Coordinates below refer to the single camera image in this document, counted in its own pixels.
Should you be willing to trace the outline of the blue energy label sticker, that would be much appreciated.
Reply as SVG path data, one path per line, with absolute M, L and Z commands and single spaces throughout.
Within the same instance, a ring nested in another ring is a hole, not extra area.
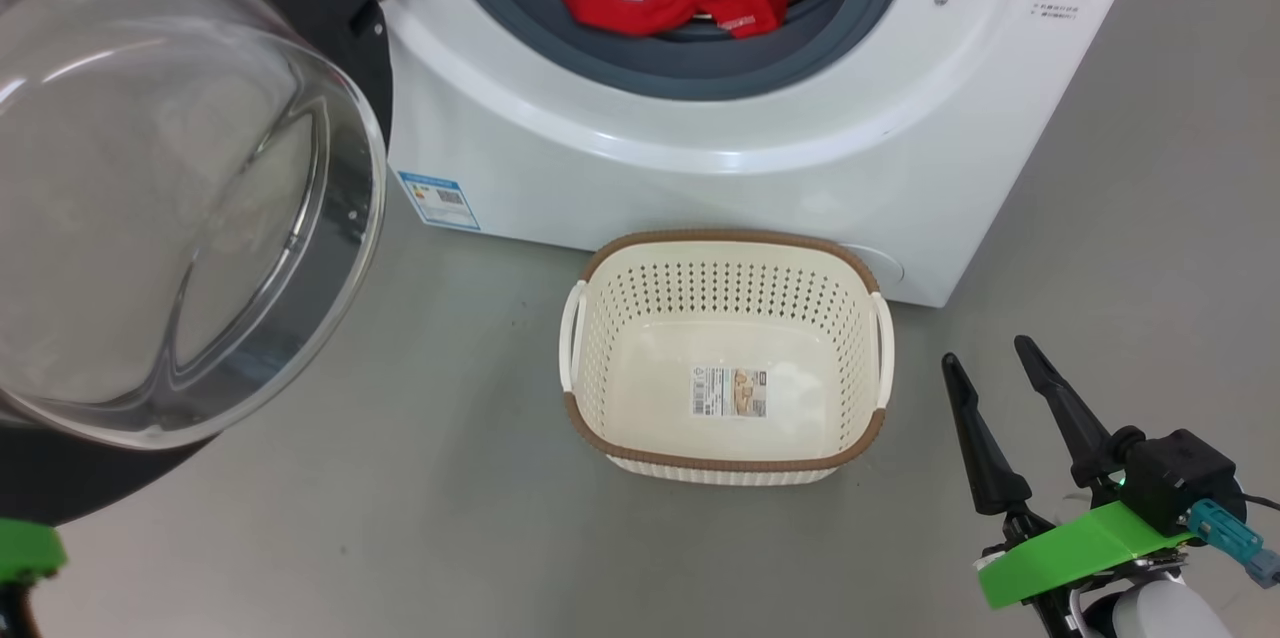
M 431 176 L 398 170 L 397 176 L 422 223 L 483 232 L 461 186 Z

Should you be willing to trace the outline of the cream perforated laundry basket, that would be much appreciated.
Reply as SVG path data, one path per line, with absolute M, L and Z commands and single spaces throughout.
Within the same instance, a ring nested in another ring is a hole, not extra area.
M 768 372 L 768 418 L 694 416 L 696 365 Z M 768 231 L 616 240 L 591 258 L 559 324 L 575 430 L 626 471 L 694 484 L 828 477 L 876 441 L 895 369 L 893 318 L 859 256 Z

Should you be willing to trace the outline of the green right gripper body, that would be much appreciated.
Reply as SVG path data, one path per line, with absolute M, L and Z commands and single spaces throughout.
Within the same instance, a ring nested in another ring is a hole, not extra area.
M 1024 503 L 1007 510 L 1005 541 L 978 562 L 978 584 L 992 610 L 1032 609 L 1048 638 L 1094 638 L 1082 594 L 1179 569 L 1187 532 L 1164 536 L 1123 503 L 1108 503 L 1052 525 Z

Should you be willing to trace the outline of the round drain filter cover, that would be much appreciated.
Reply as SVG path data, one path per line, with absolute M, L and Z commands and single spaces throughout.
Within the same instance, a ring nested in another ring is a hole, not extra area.
M 859 256 L 882 290 L 897 284 L 904 279 L 905 268 L 888 254 L 855 243 L 842 243 L 842 246 Z

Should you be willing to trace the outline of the round glass washing machine door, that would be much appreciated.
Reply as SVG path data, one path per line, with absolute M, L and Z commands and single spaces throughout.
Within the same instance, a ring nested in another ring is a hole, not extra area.
M 0 0 L 0 519 L 133 495 L 312 361 L 392 108 L 380 0 Z

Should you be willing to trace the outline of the white front-load washing machine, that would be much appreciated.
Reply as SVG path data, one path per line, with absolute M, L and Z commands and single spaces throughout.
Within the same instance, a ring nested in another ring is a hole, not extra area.
M 477 233 L 567 249 L 681 228 L 861 245 L 905 268 L 890 299 L 941 307 L 1114 1 L 1046 20 L 1030 0 L 893 0 L 809 78 L 680 101 L 558 67 L 476 0 L 392 0 L 390 170 L 457 182 Z

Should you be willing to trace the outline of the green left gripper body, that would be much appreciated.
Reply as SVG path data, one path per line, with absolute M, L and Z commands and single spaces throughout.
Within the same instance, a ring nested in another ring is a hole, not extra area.
M 31 587 L 55 577 L 67 565 L 56 529 L 0 518 L 0 587 Z

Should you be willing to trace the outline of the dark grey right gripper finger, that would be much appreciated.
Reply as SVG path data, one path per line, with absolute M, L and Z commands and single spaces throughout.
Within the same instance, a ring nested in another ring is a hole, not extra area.
M 960 359 L 943 355 L 941 370 L 974 510 L 984 516 L 1025 512 L 1030 487 L 1011 469 L 980 415 L 979 395 Z
M 1105 451 L 1111 433 L 1030 336 L 1016 336 L 1014 348 L 1030 387 L 1050 407 L 1071 459 L 1070 475 L 1075 486 L 1114 488 L 1111 475 L 1116 468 Z

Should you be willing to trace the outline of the paper label with barcode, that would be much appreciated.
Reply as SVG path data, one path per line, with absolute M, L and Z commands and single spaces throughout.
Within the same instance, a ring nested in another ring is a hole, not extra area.
M 694 416 L 768 418 L 769 374 L 745 368 L 696 365 L 690 370 Z

